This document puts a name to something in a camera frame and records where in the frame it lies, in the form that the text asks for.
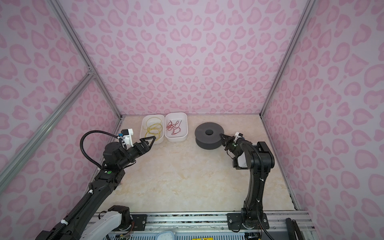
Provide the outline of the dark grey cable spool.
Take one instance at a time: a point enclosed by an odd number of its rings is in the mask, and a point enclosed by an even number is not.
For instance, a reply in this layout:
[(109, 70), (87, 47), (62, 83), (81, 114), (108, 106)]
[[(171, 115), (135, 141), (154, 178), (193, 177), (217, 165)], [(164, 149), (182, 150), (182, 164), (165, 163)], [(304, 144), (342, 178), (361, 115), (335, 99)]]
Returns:
[(224, 134), (223, 127), (217, 123), (206, 122), (195, 129), (197, 145), (204, 150), (214, 150), (222, 145), (220, 134)]

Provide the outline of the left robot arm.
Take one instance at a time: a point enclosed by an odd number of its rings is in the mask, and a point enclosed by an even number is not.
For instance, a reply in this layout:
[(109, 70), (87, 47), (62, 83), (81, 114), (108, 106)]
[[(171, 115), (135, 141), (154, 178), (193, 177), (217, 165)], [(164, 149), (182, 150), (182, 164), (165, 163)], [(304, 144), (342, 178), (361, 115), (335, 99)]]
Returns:
[(116, 141), (105, 146), (100, 171), (89, 183), (88, 192), (77, 205), (52, 230), (42, 231), (38, 240), (102, 240), (115, 229), (132, 230), (134, 221), (130, 209), (115, 206), (89, 226), (90, 220), (106, 198), (117, 188), (125, 175), (125, 169), (134, 165), (137, 158), (149, 152), (156, 141), (155, 136), (132, 142), (133, 130), (122, 130)]

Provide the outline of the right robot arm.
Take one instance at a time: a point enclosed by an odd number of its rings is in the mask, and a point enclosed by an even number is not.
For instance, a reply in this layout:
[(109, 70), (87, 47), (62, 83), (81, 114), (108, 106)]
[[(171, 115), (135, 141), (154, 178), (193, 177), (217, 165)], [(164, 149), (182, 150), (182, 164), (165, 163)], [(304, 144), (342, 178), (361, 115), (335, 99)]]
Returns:
[(239, 214), (227, 214), (229, 230), (268, 230), (267, 215), (263, 210), (263, 194), (266, 179), (275, 166), (275, 158), (266, 142), (256, 144), (247, 141), (243, 134), (220, 134), (227, 153), (232, 153), (233, 168), (250, 171), (248, 194)]

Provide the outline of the white plastic tray left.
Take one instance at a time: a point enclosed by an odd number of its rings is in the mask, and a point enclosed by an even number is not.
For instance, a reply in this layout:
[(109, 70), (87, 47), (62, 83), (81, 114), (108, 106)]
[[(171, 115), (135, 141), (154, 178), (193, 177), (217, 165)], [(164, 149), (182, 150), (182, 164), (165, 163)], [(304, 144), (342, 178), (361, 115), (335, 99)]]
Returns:
[(155, 145), (161, 144), (165, 136), (165, 116), (148, 115), (142, 120), (140, 138), (155, 136)]

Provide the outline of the white plastic tray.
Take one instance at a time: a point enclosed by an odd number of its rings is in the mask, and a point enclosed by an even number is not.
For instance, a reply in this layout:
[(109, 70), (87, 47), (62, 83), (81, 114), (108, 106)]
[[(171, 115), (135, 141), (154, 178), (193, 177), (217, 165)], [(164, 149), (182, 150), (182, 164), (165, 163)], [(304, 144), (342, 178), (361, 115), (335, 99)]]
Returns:
[(187, 114), (169, 113), (165, 117), (165, 137), (169, 142), (182, 142), (188, 137)]
[(165, 136), (165, 116), (148, 115), (142, 120), (140, 138), (155, 136), (155, 145), (161, 144)]

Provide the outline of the white plastic tray right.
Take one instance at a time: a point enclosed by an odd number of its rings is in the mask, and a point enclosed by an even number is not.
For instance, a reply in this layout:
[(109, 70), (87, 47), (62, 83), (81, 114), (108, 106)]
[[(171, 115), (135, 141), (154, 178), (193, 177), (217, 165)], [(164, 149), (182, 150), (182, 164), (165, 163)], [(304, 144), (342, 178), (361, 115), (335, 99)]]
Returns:
[(165, 137), (169, 142), (182, 142), (188, 137), (187, 114), (169, 113), (165, 117)]

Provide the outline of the aluminium frame left post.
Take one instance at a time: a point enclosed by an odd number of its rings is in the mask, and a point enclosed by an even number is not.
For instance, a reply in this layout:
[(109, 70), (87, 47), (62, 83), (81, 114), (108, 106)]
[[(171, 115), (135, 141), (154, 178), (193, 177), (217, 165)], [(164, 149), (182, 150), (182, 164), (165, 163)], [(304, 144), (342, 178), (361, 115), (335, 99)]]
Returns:
[(93, 64), (90, 55), (88, 54), (83, 42), (79, 38), (78, 34), (76, 33), (68, 15), (66, 14), (63, 6), (61, 5), (60, 1), (57, 0), (48, 0), (47, 3), (50, 5), (53, 13), (56, 15), (59, 23), (67, 33), (69, 39), (71, 40), (73, 46), (77, 50), (78, 54), (80, 55), (81, 59), (87, 66), (89, 72), (94, 75), (95, 81), (100, 88), (102, 94), (106, 98), (108, 104), (112, 108), (115, 115), (118, 117), (119, 120), (123, 118), (123, 115), (121, 114), (120, 110), (118, 109), (115, 101), (113, 100), (111, 94), (107, 90), (106, 85), (103, 83), (101, 76), (99, 75), (98, 71), (96, 70), (95, 65)]

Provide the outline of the aluminium frame post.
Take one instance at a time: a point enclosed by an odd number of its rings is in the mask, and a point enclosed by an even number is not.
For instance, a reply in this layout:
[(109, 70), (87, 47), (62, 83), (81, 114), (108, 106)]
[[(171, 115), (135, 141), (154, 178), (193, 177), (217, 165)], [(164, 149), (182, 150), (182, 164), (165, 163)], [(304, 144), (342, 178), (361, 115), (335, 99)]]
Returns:
[(289, 65), (290, 59), (294, 55), (295, 49), (296, 49), (297, 45), (299, 44), (300, 39), (301, 39), (302, 35), (304, 34), (304, 31), (305, 31), (313, 13), (314, 13), (314, 11), (316, 10), (318, 2), (319, 1), (310, 0), (310, 1), (307, 1), (306, 5), (305, 5), (303, 13), (301, 14), (301, 17), (299, 18), (298, 25), (297, 25), (295, 31), (293, 32), (291, 40), (289, 41), (289, 45), (286, 49), (285, 55), (282, 59), (282, 62), (280, 64), (279, 68), (278, 68), (278, 71), (277, 71), (277, 74), (274, 78), (273, 84), (272, 84), (272, 86), (268, 92), (266, 102), (264, 103), (263, 108), (260, 112), (260, 118), (261, 119), (263, 119), (264, 116), (266, 115), (268, 106), (272, 101), (272, 97), (274, 96), (274, 93), (277, 90), (279, 82), (281, 81), (283, 74)]
[(98, 71), (96, 70), (95, 65), (93, 64), (90, 55), (88, 54), (83, 42), (79, 38), (78, 34), (76, 33), (68, 15), (66, 14), (63, 6), (61, 5), (60, 1), (57, 0), (48, 0), (47, 3), (50, 5), (53, 13), (56, 15), (59, 23), (67, 33), (69, 39), (71, 40), (73, 46), (77, 50), (78, 54), (80, 55), (81, 59), (87, 66), (89, 72), (94, 75), (95, 81), (100, 88), (102, 94), (106, 98), (108, 104), (112, 108), (115, 115), (118, 117), (119, 120), (123, 118), (123, 115), (121, 114), (120, 110), (118, 109), (115, 101), (113, 100), (111, 94), (107, 90), (106, 85), (103, 83), (101, 76), (99, 75)]

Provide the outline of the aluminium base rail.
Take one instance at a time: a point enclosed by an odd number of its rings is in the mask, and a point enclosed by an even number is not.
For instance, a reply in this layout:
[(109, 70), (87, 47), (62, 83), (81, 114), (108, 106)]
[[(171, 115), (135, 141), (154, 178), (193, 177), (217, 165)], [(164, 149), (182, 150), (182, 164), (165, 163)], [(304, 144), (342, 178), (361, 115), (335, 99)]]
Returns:
[(118, 212), (96, 213), (82, 240), (318, 240), (306, 211), (133, 212), (132, 225), (118, 229)]

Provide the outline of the aluminium frame diagonal bar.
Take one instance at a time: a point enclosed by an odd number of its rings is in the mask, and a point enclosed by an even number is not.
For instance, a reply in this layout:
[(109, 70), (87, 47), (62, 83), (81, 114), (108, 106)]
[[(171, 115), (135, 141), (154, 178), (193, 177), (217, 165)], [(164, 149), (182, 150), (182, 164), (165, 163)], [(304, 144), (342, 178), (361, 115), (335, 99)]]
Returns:
[(74, 87), (68, 96), (57, 106), (49, 117), (39, 126), (32, 137), (23, 145), (20, 151), (13, 156), (11, 161), (1, 171), (1, 193), (3, 193), (12, 180), (18, 175), (26, 165), (31, 155), (36, 152), (38, 147), (44, 142), (46, 137), (52, 132), (56, 125), (72, 105), (81, 96), (84, 90), (94, 79), (94, 72), (88, 72), (82, 81)]

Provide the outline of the aluminium frame right post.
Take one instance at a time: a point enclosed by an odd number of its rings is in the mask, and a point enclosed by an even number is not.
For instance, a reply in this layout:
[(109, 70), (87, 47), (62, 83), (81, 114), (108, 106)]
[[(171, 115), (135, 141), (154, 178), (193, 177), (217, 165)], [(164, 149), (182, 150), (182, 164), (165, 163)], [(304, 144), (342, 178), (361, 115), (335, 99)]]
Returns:
[(273, 84), (272, 84), (272, 86), (268, 92), (266, 102), (264, 103), (263, 108), (260, 112), (260, 118), (261, 119), (263, 119), (264, 116), (266, 115), (268, 106), (272, 101), (272, 97), (274, 96), (274, 93), (277, 90), (279, 82), (281, 81), (283, 74), (289, 65), (290, 59), (294, 55), (295, 49), (296, 49), (297, 45), (299, 44), (300, 39), (301, 39), (302, 35), (304, 34), (304, 31), (305, 31), (313, 13), (314, 13), (314, 11), (316, 10), (318, 2), (319, 1), (310, 0), (310, 1), (307, 1), (306, 5), (305, 5), (303, 13), (301, 14), (301, 17), (299, 18), (298, 25), (297, 25), (295, 31), (293, 32), (291, 40), (289, 41), (289, 45), (286, 49), (285, 55), (282, 59), (282, 62), (280, 64), (279, 68), (278, 68), (278, 71), (277, 71), (277, 74), (274, 78)]

